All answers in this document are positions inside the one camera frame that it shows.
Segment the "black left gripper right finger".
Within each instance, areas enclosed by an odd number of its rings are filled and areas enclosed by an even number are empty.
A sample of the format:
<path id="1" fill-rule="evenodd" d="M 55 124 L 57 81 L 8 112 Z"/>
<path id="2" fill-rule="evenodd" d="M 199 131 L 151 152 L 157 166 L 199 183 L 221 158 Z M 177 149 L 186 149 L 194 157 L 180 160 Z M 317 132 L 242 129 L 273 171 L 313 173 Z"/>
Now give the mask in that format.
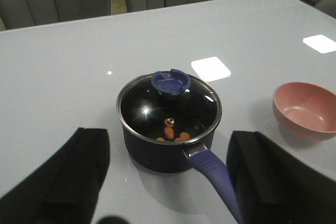
<path id="1" fill-rule="evenodd" d="M 234 131 L 226 165 L 243 223 L 335 223 L 335 181 L 262 133 Z"/>

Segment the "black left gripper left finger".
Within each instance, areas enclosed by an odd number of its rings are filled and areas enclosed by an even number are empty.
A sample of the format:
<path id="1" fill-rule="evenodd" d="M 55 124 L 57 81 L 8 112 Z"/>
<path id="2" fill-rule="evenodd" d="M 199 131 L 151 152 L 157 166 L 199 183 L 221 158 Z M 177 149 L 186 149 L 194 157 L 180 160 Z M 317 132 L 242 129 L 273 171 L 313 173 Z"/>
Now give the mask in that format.
<path id="1" fill-rule="evenodd" d="M 78 128 L 1 198 L 1 223 L 91 223 L 109 164 L 108 131 Z"/>

